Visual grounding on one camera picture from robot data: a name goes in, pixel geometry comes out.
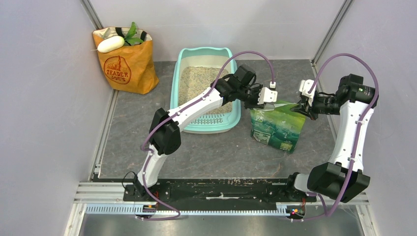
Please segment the green litter bag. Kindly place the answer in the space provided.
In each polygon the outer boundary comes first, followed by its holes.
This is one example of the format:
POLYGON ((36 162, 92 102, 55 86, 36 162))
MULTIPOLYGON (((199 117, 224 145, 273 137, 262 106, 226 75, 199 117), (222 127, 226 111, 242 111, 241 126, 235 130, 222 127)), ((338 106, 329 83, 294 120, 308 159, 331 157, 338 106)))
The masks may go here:
POLYGON ((291 109, 296 103, 278 100, 263 109, 251 109, 251 137, 270 147, 293 153, 306 117, 291 109))

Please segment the teal plastic litter box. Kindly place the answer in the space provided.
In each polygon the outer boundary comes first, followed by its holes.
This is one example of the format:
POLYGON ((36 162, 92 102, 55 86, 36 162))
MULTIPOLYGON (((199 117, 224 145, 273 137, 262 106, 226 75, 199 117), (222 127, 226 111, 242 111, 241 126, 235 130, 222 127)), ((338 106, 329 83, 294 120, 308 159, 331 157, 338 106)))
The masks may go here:
MULTIPOLYGON (((179 101, 179 81, 183 70, 188 66, 221 68, 232 56, 228 48, 198 47, 184 48, 180 51, 174 69, 171 90, 170 108, 176 108, 179 101)), ((184 128, 184 132, 195 134, 214 134, 227 132, 234 128, 241 118, 240 101, 235 100, 226 105, 207 112, 184 128)))

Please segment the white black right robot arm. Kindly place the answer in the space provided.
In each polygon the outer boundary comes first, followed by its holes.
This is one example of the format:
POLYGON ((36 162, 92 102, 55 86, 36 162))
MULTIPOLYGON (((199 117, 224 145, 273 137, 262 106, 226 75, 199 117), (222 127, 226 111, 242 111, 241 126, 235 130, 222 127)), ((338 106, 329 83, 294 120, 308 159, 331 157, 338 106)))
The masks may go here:
POLYGON ((313 80, 301 81, 300 101, 291 110, 311 120, 319 114, 340 116, 335 147, 329 161, 314 167, 310 174, 290 175, 284 195, 289 201, 297 201, 303 193, 313 192, 335 200, 347 180, 340 200, 347 203, 370 183, 370 177, 363 173, 362 151, 375 108, 371 103, 375 88, 364 85, 363 77, 355 74, 342 77, 335 93, 309 92, 312 85, 313 80))

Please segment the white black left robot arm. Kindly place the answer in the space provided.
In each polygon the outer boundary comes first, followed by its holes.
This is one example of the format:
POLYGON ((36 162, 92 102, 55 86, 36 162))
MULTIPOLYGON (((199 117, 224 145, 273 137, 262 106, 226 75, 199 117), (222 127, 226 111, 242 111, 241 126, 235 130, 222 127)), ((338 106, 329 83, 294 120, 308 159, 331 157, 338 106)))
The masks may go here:
POLYGON ((154 195, 159 172, 168 155, 181 145, 181 132, 200 116, 235 100, 244 102, 246 108, 259 108, 259 95, 264 88, 256 82, 256 73, 242 65, 233 74, 213 81, 205 91, 192 100, 168 111, 158 109, 153 117, 149 136, 142 151, 147 153, 141 171, 133 178, 132 185, 125 187, 126 194, 143 201, 154 195))

